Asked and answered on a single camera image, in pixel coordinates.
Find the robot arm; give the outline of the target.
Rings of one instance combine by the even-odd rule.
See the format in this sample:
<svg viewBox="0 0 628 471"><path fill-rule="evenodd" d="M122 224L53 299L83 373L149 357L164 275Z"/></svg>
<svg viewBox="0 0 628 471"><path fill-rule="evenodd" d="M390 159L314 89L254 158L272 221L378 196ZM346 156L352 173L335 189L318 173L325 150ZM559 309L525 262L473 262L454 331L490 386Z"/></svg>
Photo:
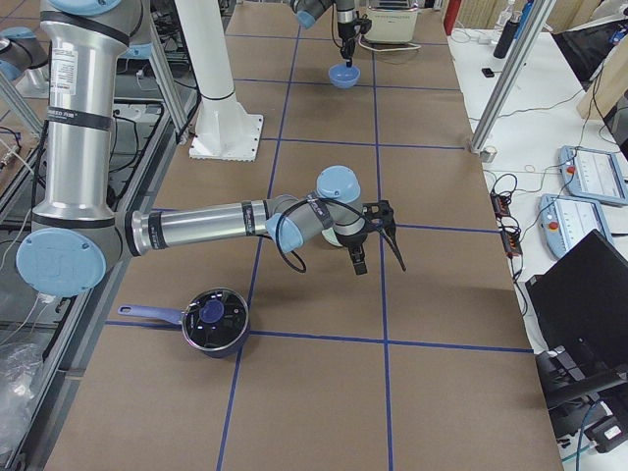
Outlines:
<svg viewBox="0 0 628 471"><path fill-rule="evenodd" d="M340 55L349 68L353 66L358 13L355 2L350 0L291 0L289 6L297 22L311 28L328 11L336 11Z"/></svg>
<svg viewBox="0 0 628 471"><path fill-rule="evenodd" d="M195 210L150 210L148 188L172 159L159 146L193 132L196 159L251 162L264 119L236 97L220 7L173 5L195 82L155 67L156 85L131 92L126 59L162 56L148 1L43 1L49 39L49 97L30 158L30 211L14 243L15 267L32 289L70 298L98 286L124 260L151 250L242 236L268 236L282 253L332 230L357 274L367 271L367 236L395 246L393 210L366 203L345 166L323 170L304 197L278 197Z"/></svg>

